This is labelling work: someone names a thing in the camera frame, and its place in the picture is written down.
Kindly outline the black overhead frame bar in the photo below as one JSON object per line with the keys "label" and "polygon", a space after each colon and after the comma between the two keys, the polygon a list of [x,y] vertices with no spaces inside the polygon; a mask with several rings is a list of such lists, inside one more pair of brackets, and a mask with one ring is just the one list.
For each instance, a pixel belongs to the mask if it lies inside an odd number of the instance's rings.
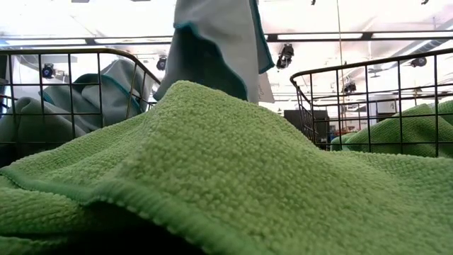
{"label": "black overhead frame bar", "polygon": [[[362,31],[324,33],[268,33],[264,38],[269,43],[311,43],[334,41],[384,41],[384,40],[436,40],[453,39],[453,30],[413,31]],[[172,41],[170,35],[140,37],[96,37],[96,38],[6,38],[0,37],[0,47],[53,47],[75,45],[165,45]]]}

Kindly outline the black monitor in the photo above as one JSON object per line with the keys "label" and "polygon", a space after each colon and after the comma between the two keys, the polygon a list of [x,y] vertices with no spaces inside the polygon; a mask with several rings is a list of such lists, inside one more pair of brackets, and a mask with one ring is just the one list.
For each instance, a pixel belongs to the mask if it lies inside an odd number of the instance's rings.
{"label": "black monitor", "polygon": [[284,118],[293,126],[301,131],[312,142],[329,141],[329,120],[325,110],[315,110],[312,114],[310,110],[284,110]]}

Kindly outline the green microfiber towel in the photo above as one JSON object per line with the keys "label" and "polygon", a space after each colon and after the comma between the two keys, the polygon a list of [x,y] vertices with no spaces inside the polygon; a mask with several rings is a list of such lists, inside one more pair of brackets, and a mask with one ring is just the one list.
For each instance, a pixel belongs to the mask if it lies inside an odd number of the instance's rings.
{"label": "green microfiber towel", "polygon": [[420,104],[358,132],[335,137],[331,151],[453,159],[453,101]]}
{"label": "green microfiber towel", "polygon": [[0,169],[0,255],[453,255],[453,159],[326,152],[187,81]]}

